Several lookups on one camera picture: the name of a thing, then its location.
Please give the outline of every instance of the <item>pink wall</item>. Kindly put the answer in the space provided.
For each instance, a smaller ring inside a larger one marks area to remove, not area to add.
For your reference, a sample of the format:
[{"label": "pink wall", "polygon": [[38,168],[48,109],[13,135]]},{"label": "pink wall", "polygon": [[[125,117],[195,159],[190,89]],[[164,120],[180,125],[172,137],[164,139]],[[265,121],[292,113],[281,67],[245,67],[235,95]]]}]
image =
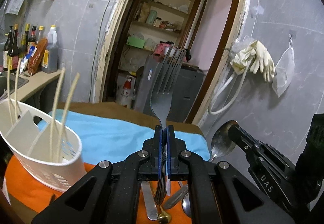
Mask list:
[{"label": "pink wall", "polygon": [[191,64],[208,70],[221,39],[232,0],[208,0],[190,50]]}]

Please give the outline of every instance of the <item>jar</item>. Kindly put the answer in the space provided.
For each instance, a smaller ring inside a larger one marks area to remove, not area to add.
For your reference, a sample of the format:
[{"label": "jar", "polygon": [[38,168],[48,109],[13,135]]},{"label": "jar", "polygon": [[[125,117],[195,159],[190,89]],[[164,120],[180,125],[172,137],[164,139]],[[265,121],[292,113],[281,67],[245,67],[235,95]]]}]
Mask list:
[{"label": "jar", "polygon": [[159,18],[159,17],[156,17],[155,20],[154,20],[153,25],[154,25],[155,27],[160,27],[161,22],[162,22],[162,19]]},{"label": "jar", "polygon": [[147,19],[146,19],[146,23],[149,24],[149,25],[153,25],[154,20],[157,17],[157,15],[158,15],[157,11],[151,10],[148,17],[147,17]]}]

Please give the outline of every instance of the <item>rubber glove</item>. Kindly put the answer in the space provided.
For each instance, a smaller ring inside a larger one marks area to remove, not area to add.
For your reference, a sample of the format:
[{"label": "rubber glove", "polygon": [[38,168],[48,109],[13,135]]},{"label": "rubber glove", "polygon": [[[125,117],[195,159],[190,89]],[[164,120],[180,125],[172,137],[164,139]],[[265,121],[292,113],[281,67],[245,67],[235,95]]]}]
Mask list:
[{"label": "rubber glove", "polygon": [[263,79],[264,81],[270,82],[271,79],[273,79],[275,73],[275,67],[274,62],[272,58],[270,57],[268,66],[264,68],[263,70]]},{"label": "rubber glove", "polygon": [[256,58],[250,68],[250,72],[253,72],[253,74],[255,74],[255,73],[257,73],[258,69],[260,68],[260,72],[263,73],[264,67],[268,66],[269,59],[271,58],[270,54],[268,53],[268,50],[258,40],[252,42],[249,46],[254,48],[255,52],[256,52]]}]

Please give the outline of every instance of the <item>orange cloth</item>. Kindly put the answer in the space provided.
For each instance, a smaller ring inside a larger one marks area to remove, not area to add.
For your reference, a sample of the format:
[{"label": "orange cloth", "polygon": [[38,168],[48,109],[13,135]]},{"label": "orange cloth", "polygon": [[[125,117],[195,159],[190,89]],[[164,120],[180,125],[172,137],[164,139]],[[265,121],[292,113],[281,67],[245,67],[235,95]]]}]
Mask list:
[{"label": "orange cloth", "polygon": [[[89,172],[94,165],[85,163],[85,170]],[[33,209],[36,212],[41,212],[46,208],[50,202],[53,194],[58,198],[62,193],[51,189],[42,183],[38,182],[33,178],[20,164],[17,158],[13,155],[8,164],[5,173],[8,192],[14,196],[17,200],[22,202],[27,207]],[[152,182],[153,187],[156,188],[157,182]],[[179,190],[179,184],[176,181],[171,182],[172,193]],[[171,215],[172,219],[170,223],[174,224],[190,224],[191,219],[187,217],[181,206],[181,202],[175,205],[172,209],[167,210]],[[157,223],[157,221],[152,221],[147,218],[144,198],[142,192],[140,193],[139,205],[137,210],[137,223],[140,224],[150,224]]]}]

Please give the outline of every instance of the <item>kitchen counter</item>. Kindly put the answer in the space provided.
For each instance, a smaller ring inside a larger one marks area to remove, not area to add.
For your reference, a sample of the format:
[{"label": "kitchen counter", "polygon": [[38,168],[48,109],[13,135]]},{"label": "kitchen counter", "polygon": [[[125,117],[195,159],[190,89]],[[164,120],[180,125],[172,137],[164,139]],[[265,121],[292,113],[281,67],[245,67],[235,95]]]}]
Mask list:
[{"label": "kitchen counter", "polygon": [[23,79],[29,80],[29,82],[23,85],[21,88],[17,90],[17,100],[18,101],[25,101],[30,96],[34,95],[37,91],[41,88],[44,88],[47,84],[51,83],[53,80],[59,78],[61,70],[56,72],[47,74],[43,71],[37,72],[32,77],[26,77],[24,75],[19,75],[19,77]]}]

